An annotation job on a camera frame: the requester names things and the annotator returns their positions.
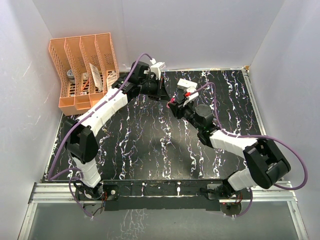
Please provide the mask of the pink strap keychain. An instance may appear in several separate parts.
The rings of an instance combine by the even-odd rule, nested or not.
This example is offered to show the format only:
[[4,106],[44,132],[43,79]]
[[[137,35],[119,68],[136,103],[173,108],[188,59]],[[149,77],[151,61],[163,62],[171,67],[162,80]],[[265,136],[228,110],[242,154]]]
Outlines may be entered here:
[[171,98],[170,101],[167,102],[166,107],[169,109],[170,108],[170,104],[174,103],[175,99]]

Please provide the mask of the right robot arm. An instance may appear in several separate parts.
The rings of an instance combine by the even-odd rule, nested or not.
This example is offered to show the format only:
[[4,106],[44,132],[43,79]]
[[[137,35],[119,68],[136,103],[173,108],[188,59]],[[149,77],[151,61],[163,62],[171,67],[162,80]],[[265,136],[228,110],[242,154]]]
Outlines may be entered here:
[[238,170],[222,181],[210,194],[233,199],[241,190],[259,186],[269,189],[290,172],[291,165],[271,139],[263,137],[232,137],[213,123],[213,113],[208,105],[194,107],[192,103],[170,102],[168,107],[177,119],[184,118],[196,130],[200,142],[212,149],[221,149],[246,161],[247,167]]

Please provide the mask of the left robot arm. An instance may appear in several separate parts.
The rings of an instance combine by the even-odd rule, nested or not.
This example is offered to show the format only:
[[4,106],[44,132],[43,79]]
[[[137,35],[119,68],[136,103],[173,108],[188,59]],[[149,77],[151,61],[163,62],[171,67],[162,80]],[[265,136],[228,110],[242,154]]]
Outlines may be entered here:
[[96,140],[99,130],[118,110],[140,94],[154,101],[170,100],[162,77],[166,66],[164,62],[148,65],[138,61],[132,66],[134,70],[128,79],[118,78],[91,109],[65,126],[67,140],[64,147],[81,174],[73,185],[92,200],[101,198],[104,189],[95,160],[99,150]]

